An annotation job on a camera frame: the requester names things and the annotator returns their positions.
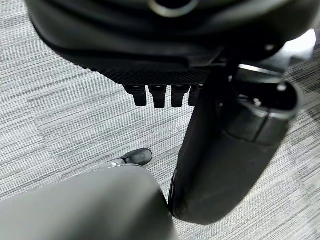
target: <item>metal bolt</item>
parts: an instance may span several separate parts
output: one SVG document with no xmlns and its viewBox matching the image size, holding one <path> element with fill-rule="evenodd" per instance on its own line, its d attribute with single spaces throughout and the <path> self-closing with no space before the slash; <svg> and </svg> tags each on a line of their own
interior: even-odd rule
<svg viewBox="0 0 320 240">
<path fill-rule="evenodd" d="M 276 89 L 279 92 L 284 92 L 285 90 L 287 90 L 287 85 L 285 83 L 280 83 L 278 84 L 278 86 L 276 87 Z"/>
<path fill-rule="evenodd" d="M 260 100 L 258 98 L 253 99 L 254 105 L 256 105 L 257 107 L 260 107 L 262 102 L 260 102 Z"/>
</svg>

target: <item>striped carpet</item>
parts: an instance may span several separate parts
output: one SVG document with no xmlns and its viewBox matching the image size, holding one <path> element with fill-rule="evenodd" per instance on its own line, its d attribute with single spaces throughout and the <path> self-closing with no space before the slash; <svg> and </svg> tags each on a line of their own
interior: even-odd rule
<svg viewBox="0 0 320 240">
<path fill-rule="evenodd" d="M 136 107 L 122 86 L 54 54 L 36 35 L 22 0 L 0 0 L 0 200 L 72 177 L 148 147 L 147 169 L 168 196 L 193 108 Z M 223 220 L 175 221 L 183 240 L 320 238 L 320 45 L 287 75 L 305 93 L 268 169 Z"/>
</svg>

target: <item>foot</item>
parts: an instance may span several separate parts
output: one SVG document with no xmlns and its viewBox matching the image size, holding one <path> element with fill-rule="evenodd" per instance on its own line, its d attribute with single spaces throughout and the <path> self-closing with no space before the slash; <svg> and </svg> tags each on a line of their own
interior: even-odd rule
<svg viewBox="0 0 320 240">
<path fill-rule="evenodd" d="M 151 161 L 152 157 L 151 150 L 148 148 L 140 148 L 130 151 L 120 158 L 123 159 L 126 164 L 137 164 L 144 166 Z"/>
</svg>

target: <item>black mesh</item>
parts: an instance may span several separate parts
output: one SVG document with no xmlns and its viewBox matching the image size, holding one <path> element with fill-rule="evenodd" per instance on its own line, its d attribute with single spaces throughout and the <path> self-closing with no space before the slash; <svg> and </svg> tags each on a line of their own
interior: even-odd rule
<svg viewBox="0 0 320 240">
<path fill-rule="evenodd" d="M 138 86 L 204 84 L 210 73 L 208 70 L 170 72 L 122 69 L 92 70 L 103 74 L 117 84 Z"/>
</svg>

